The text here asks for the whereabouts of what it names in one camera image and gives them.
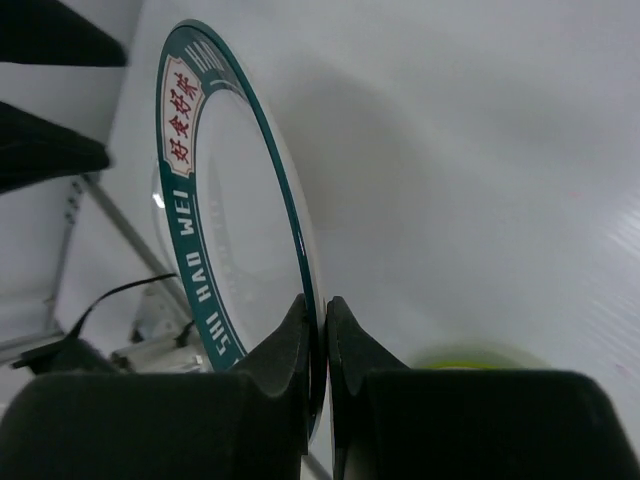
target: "black cable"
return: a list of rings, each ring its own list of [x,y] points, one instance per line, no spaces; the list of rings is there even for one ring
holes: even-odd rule
[[[176,277],[176,276],[177,275],[175,273],[165,273],[165,274],[157,275],[155,277],[147,278],[147,279],[144,279],[144,280],[138,280],[138,281],[135,281],[135,282],[127,283],[125,285],[121,285],[121,286],[116,287],[116,288],[114,288],[112,290],[109,290],[107,293],[105,293],[104,295],[101,295],[97,300],[95,300],[89,306],[89,308],[87,308],[87,310],[82,314],[82,316],[78,319],[76,324],[73,326],[73,328],[71,329],[71,331],[67,335],[67,338],[69,338],[69,337],[78,338],[80,336],[80,332],[82,331],[82,327],[84,326],[84,323],[87,320],[87,317],[93,311],[93,309],[96,308],[96,306],[102,300],[104,300],[105,298],[110,297],[111,295],[114,295],[116,293],[120,293],[120,292],[122,292],[124,290],[128,290],[128,289],[133,288],[133,287],[139,287],[140,285],[145,285],[147,283],[157,282],[159,280],[166,280],[168,278],[173,278],[173,277]]]

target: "white wall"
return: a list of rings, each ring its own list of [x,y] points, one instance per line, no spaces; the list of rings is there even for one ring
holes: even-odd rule
[[[142,0],[63,1],[130,45]],[[106,143],[124,71],[0,64],[0,101]],[[43,325],[69,186],[69,179],[56,179],[0,197],[0,342]]]

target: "plate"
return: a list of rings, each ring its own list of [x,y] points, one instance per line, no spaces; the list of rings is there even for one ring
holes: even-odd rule
[[[165,42],[156,140],[161,194],[154,192],[154,199],[166,218],[160,240],[179,272],[213,369],[235,365],[304,293],[314,327],[313,431],[326,380],[325,302],[306,202],[245,69],[201,22],[181,22]]]

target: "metal bar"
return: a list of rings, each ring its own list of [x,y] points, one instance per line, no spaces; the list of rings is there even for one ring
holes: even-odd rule
[[[60,255],[58,256],[58,264],[56,265],[55,280],[53,285],[53,292],[51,293],[47,312],[47,318],[45,319],[44,331],[50,332],[56,329],[56,319],[53,316],[56,306],[56,300],[62,289],[62,278],[64,275],[64,269],[67,263],[67,254],[69,253],[69,244],[71,243],[71,234],[73,233],[73,227],[75,225],[75,218],[78,212],[78,205],[82,198],[82,186],[80,185],[81,178],[74,177],[69,183],[69,194],[67,195],[67,202],[65,205],[65,221],[67,226],[64,230],[64,237],[62,239],[62,247],[60,248]]]
[[[0,365],[18,360],[22,353],[57,342],[64,338],[60,330],[36,333],[0,343]]]

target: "black holder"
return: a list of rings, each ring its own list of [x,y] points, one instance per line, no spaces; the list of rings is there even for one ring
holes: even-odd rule
[[[297,479],[310,338],[300,295],[227,373],[38,377],[0,425],[0,477]],[[326,341],[335,479],[640,479],[611,403],[587,377],[412,370],[340,297]]]
[[[57,0],[0,0],[0,62],[122,67],[122,45]]]
[[[101,143],[0,102],[0,194],[109,165]]]

